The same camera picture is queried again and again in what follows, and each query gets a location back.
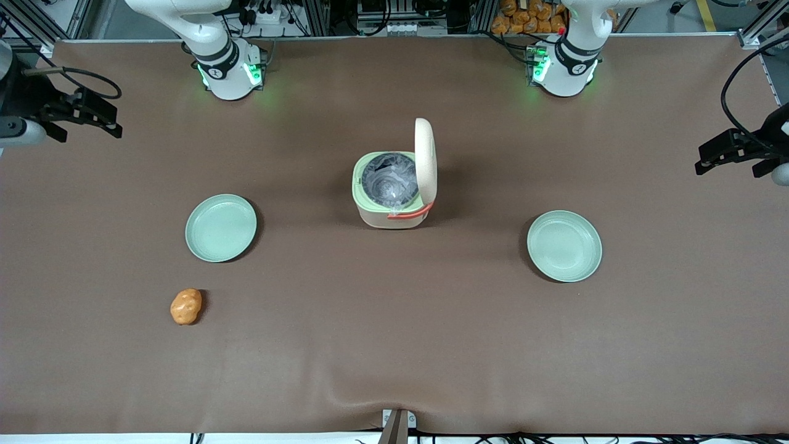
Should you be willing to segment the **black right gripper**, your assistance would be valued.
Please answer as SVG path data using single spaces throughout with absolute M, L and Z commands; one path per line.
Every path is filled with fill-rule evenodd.
M 122 138 L 115 105 L 98 93 L 78 88 L 73 93 L 73 107 L 68 94 L 58 90 L 48 76 L 62 74 L 63 67 L 25 68 L 8 65 L 2 68 L 2 125 L 20 126 L 22 119 L 37 123 L 70 121 L 104 130 L 114 138 Z

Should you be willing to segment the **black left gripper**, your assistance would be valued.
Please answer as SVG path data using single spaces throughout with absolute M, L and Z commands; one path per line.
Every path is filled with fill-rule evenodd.
M 787 119 L 788 104 L 783 104 L 767 115 L 764 123 L 756 130 L 724 130 L 698 148 L 700 158 L 694 164 L 696 175 L 707 174 L 724 164 L 747 160 L 787 163 Z

